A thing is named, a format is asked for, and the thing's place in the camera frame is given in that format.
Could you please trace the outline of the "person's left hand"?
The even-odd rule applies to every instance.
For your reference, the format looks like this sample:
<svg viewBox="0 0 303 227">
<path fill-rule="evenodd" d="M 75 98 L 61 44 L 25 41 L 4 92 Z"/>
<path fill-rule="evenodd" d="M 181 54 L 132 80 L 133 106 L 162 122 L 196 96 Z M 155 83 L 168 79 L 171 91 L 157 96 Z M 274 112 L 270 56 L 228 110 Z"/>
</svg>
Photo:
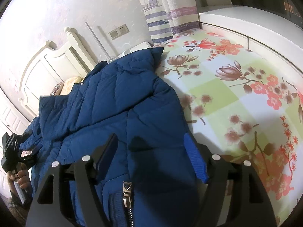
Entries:
<svg viewBox="0 0 303 227">
<path fill-rule="evenodd" d="M 14 181 L 16 180 L 17 184 L 21 189 L 28 189 L 31 187 L 31 182 L 29 178 L 29 172 L 27 169 L 22 169 L 15 176 L 11 171 L 7 173 L 7 181 L 10 187 L 10 191 L 15 190 Z"/>
</svg>

